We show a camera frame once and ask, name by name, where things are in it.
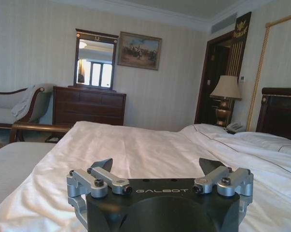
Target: wooden headboard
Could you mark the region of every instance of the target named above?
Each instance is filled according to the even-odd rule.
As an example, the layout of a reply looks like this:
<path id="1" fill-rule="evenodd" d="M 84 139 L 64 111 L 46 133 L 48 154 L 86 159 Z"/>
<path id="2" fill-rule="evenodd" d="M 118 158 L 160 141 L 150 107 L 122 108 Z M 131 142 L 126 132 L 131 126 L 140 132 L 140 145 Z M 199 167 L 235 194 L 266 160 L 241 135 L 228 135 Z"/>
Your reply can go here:
<path id="1" fill-rule="evenodd" d="M 257 132 L 291 139 L 291 88 L 263 88 Z"/>

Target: gold frame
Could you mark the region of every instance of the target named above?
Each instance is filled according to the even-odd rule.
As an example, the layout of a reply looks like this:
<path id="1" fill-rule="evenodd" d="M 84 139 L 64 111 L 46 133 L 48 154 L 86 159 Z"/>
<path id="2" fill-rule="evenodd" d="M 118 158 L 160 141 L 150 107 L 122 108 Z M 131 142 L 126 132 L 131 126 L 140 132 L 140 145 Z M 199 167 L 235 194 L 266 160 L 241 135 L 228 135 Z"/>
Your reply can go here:
<path id="1" fill-rule="evenodd" d="M 265 35 L 264 35 L 262 51 L 261 51 L 260 59 L 259 59 L 258 71 L 256 74 L 255 86 L 253 88 L 253 93 L 252 93 L 251 102 L 250 102 L 250 108 L 249 108 L 247 124 L 246 124 L 246 131 L 250 130 L 252 112 L 253 112 L 253 108 L 254 108 L 255 101 L 256 101 L 256 95 L 257 95 L 258 85 L 259 85 L 259 81 L 260 81 L 260 77 L 261 77 L 261 70 L 262 70 L 262 66 L 263 66 L 264 55 L 265 55 L 265 51 L 266 51 L 267 42 L 269 40 L 270 28 L 277 25 L 277 24 L 287 22 L 289 20 L 291 20 L 291 15 L 284 17 L 284 18 L 281 18 L 279 20 L 276 20 L 274 22 L 266 23 L 266 25 L 265 25 Z"/>
<path id="2" fill-rule="evenodd" d="M 157 60 L 156 60 L 155 67 L 150 68 L 150 67 L 147 67 L 147 66 L 142 66 L 142 65 L 130 64 L 130 63 L 122 62 L 121 61 L 121 56 L 122 56 L 122 47 L 123 47 L 123 40 L 122 40 L 123 36 L 134 36 L 134 37 L 139 37 L 139 38 L 142 38 L 142 39 L 158 41 Z M 157 38 L 157 37 L 152 37 L 152 36 L 147 36 L 147 35 L 139 35 L 139 34 L 133 34 L 133 33 L 128 33 L 128 32 L 121 31 L 121 33 L 120 33 L 120 40 L 119 40 L 119 46 L 118 46 L 117 64 L 118 65 L 122 65 L 122 66 L 141 68 L 141 69 L 158 70 L 162 40 L 163 39 Z"/>

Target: lampshade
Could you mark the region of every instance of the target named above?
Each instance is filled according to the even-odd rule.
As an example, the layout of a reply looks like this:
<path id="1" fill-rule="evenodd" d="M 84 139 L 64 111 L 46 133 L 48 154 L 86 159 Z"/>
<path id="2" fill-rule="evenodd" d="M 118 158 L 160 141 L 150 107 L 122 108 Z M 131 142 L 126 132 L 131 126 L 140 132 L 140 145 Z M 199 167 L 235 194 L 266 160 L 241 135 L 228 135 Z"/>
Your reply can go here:
<path id="1" fill-rule="evenodd" d="M 210 97 L 241 100 L 241 94 L 237 86 L 237 77 L 222 75 Z"/>

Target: lamp base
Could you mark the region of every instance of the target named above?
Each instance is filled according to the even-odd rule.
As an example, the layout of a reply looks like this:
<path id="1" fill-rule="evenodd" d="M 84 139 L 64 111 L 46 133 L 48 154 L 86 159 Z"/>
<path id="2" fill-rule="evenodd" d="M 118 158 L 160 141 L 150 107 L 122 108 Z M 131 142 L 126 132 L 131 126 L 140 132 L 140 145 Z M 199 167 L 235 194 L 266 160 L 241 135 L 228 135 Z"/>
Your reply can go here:
<path id="1" fill-rule="evenodd" d="M 219 108 L 216 109 L 216 126 L 226 127 L 231 115 L 231 101 L 221 101 Z"/>

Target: picture frame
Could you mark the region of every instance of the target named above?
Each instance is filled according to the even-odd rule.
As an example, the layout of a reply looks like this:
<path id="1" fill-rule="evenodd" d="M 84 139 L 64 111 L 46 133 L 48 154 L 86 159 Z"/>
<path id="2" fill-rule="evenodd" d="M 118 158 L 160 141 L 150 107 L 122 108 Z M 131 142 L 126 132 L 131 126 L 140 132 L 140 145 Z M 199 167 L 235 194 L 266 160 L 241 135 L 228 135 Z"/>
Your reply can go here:
<path id="1" fill-rule="evenodd" d="M 117 64 L 158 70 L 162 39 L 121 31 Z"/>

